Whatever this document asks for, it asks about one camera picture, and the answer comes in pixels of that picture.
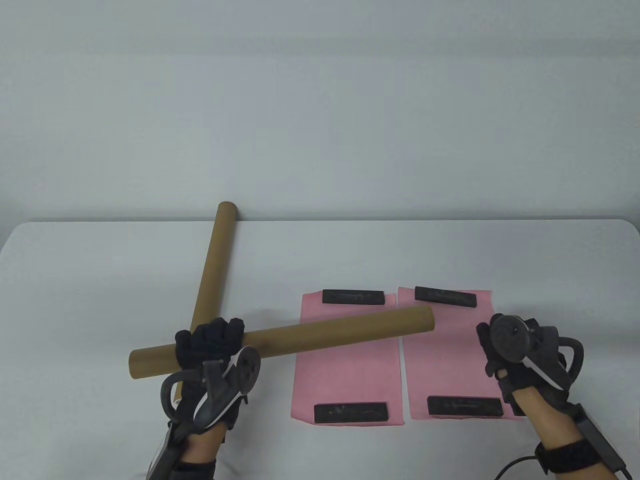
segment hand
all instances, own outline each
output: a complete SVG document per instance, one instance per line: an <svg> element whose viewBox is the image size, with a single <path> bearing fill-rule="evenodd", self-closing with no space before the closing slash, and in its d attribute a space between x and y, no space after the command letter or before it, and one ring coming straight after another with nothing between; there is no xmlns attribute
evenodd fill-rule
<svg viewBox="0 0 640 480"><path fill-rule="evenodd" d="M175 334L175 357L183 370L201 369L202 362L222 360L223 371L227 369L231 356L242 347L244 322L232 318L227 323L216 318L208 324L196 327L193 333L181 330ZM176 413L184 420L193 418L193 412L206 393L206 388L199 383L184 382L182 384L182 400ZM236 423L240 409L240 400L234 403L220 420L229 430Z"/></svg>
<svg viewBox="0 0 640 480"><path fill-rule="evenodd" d="M487 358L484 371L487 376L495 376L495 378L498 379L498 385L502 391L504 401L513 407L513 411L516 414L522 414L521 409L513 397L513 392L528 387L535 387L543 397L554 406L566 402L568 397L567 392L560 392L554 389L533 370L525 367L523 364L508 362L496 352L491 342L490 328L493 322L501 316L502 314L495 314L491 317L489 324L479 323L478 326L476 326L476 332ZM534 319L526 320L525 323L530 328L538 326ZM566 360L561 353L559 354L559 361L566 367Z"/></svg>

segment pink paper sheet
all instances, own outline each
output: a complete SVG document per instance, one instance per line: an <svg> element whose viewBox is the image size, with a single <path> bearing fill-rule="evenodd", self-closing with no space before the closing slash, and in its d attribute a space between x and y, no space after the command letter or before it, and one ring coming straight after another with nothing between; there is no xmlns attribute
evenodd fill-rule
<svg viewBox="0 0 640 480"><path fill-rule="evenodd" d="M331 305L322 303L322 292L308 293L302 297L300 323L393 310L395 294L385 299L385 305ZM404 424L398 339L298 353L291 418L314 424L315 404L359 402L386 402L389 420L331 425Z"/></svg>
<svg viewBox="0 0 640 480"><path fill-rule="evenodd" d="M415 300L413 289L398 288L398 307L428 305L436 328L432 332L403 337L406 384L411 418L441 418L429 414L427 397L498 397L502 394L494 378L484 373L486 357L478 342L476 325L493 315L491 291L469 291L477 296L477 307L456 307ZM503 419L519 419L502 402Z"/></svg>

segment brown cardboard tube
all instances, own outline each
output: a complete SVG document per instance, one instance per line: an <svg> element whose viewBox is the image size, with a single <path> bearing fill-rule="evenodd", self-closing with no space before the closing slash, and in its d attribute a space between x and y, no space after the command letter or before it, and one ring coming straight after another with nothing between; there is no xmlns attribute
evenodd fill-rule
<svg viewBox="0 0 640 480"><path fill-rule="evenodd" d="M435 327L429 307L385 312L257 330L244 335L243 344L256 347L262 358L321 348L430 332ZM132 378L165 375L180 369L175 345L134 350L129 355Z"/></svg>
<svg viewBox="0 0 640 480"><path fill-rule="evenodd" d="M231 258L231 247L236 232L237 212L237 207L231 202L218 204L216 221L213 223L209 249L202 269L196 305L193 307L190 327L192 332L198 325L209 323L220 315L229 259ZM182 385L178 385L176 388L176 400L180 399L181 387Z"/></svg>

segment white wall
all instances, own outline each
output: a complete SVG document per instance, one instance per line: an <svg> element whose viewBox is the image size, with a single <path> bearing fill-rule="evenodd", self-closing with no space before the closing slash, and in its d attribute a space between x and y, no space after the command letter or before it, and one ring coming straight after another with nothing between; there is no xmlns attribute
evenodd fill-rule
<svg viewBox="0 0 640 480"><path fill-rule="evenodd" d="M640 3L4 0L0 244L29 218L640 225Z"/></svg>

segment cable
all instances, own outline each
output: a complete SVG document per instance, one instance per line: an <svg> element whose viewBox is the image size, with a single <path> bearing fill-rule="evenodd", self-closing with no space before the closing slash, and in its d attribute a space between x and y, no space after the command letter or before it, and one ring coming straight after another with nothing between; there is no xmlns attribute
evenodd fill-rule
<svg viewBox="0 0 640 480"><path fill-rule="evenodd" d="M533 455L529 455L529 456L526 456L526 457L517 458L514 461L510 461L509 463L507 463L507 465L505 465L505 467L502 470L500 470L500 473L493 480L500 480L500 478L504 475L504 473L507 470L509 470L511 467L513 467L513 465L517 465L521 461L525 461L525 460L537 460L537 458L534 457Z"/></svg>

